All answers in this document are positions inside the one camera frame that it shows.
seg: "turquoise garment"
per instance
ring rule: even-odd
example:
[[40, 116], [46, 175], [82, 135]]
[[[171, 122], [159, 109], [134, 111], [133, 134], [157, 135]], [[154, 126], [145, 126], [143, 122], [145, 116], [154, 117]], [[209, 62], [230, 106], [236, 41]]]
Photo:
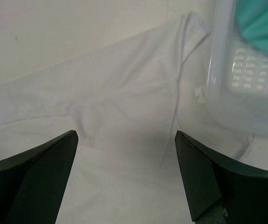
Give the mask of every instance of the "turquoise garment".
[[241, 35], [268, 53], [268, 0], [237, 0], [236, 19]]

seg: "green fabric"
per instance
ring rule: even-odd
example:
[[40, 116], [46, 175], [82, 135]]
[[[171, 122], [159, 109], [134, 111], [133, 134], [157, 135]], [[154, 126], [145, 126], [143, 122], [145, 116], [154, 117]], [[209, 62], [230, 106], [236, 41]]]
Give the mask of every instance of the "green fabric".
[[237, 0], [236, 20], [241, 35], [268, 53], [268, 0]]

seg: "translucent plastic container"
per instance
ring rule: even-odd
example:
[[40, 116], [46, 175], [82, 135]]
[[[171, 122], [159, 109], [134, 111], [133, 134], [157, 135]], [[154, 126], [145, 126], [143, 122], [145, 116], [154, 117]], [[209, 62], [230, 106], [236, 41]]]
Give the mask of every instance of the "translucent plastic container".
[[217, 0], [206, 105], [223, 126], [268, 137], [268, 55], [240, 36], [236, 0]]

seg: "teal cloth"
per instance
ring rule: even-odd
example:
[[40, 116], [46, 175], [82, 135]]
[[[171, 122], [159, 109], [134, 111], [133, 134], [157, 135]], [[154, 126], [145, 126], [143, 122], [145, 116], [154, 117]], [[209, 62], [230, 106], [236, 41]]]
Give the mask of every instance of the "teal cloth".
[[268, 0], [237, 0], [236, 20], [241, 35], [268, 53]]

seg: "white cloth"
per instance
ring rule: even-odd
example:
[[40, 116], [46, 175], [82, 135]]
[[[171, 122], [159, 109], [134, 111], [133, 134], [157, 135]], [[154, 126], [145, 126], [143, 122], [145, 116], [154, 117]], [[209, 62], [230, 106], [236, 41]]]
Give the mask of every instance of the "white cloth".
[[0, 160], [70, 129], [80, 137], [57, 224], [191, 223], [173, 139], [197, 123], [176, 112], [179, 76], [207, 33], [188, 14], [0, 86]]

